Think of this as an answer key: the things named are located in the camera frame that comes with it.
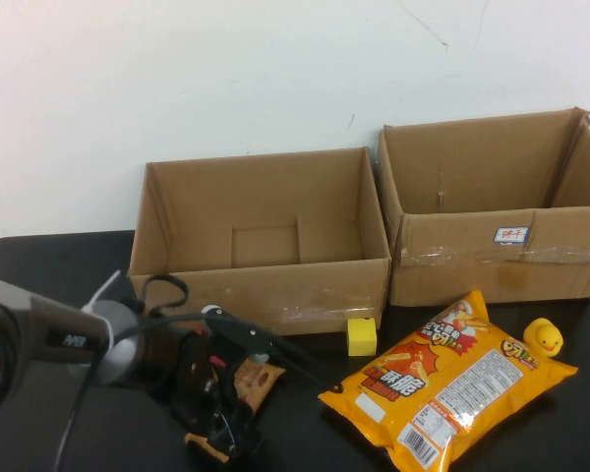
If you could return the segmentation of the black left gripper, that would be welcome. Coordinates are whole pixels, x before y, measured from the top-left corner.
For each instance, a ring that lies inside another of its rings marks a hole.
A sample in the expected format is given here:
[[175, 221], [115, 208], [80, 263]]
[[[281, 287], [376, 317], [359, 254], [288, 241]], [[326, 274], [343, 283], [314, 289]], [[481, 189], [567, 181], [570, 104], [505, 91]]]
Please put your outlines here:
[[187, 448], [217, 463], [254, 454], [263, 437], [235, 375], [254, 346], [253, 328], [227, 327], [190, 336], [182, 345], [171, 408], [187, 433]]

